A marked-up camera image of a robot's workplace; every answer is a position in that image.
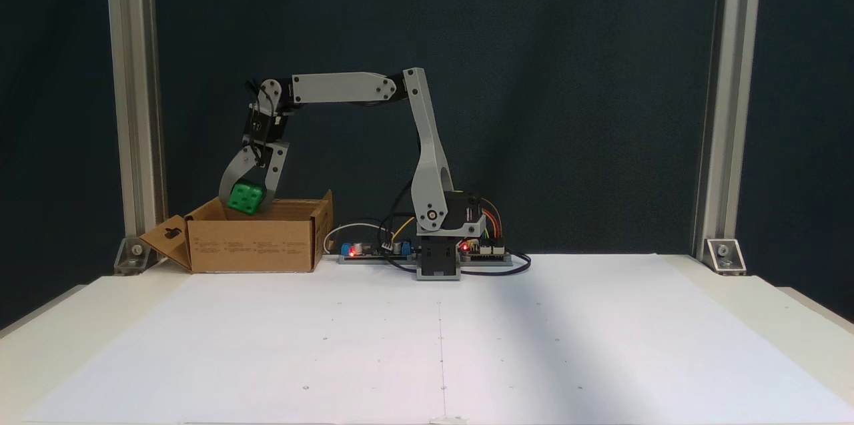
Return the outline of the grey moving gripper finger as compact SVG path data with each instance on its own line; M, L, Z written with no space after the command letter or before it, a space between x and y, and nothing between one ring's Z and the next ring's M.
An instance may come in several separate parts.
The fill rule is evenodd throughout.
M220 181L220 201L229 209L258 209L260 182L256 167L242 164L242 151L228 164Z

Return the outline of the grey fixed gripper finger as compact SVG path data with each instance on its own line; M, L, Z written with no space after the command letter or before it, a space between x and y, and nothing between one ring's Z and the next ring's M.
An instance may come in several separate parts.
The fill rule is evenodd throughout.
M280 173L265 171L264 195L258 206L258 213L267 212L271 208L276 196L276 191L278 190L278 186L281 182L282 171Z

